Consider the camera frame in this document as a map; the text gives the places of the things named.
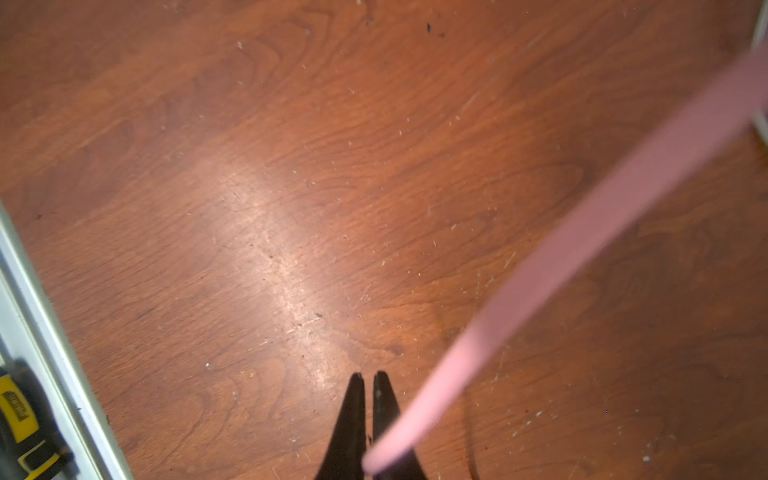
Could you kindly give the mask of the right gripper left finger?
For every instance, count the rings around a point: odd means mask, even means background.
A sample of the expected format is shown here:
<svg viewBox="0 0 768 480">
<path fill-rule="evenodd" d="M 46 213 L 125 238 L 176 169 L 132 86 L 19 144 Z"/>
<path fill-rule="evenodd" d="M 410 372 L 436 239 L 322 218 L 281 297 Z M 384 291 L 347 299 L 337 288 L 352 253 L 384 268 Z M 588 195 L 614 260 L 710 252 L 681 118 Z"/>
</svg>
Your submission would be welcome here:
<svg viewBox="0 0 768 480">
<path fill-rule="evenodd" d="M 363 480 L 366 452 L 365 384 L 362 375 L 351 375 L 326 454 L 316 480 Z"/>
</svg>

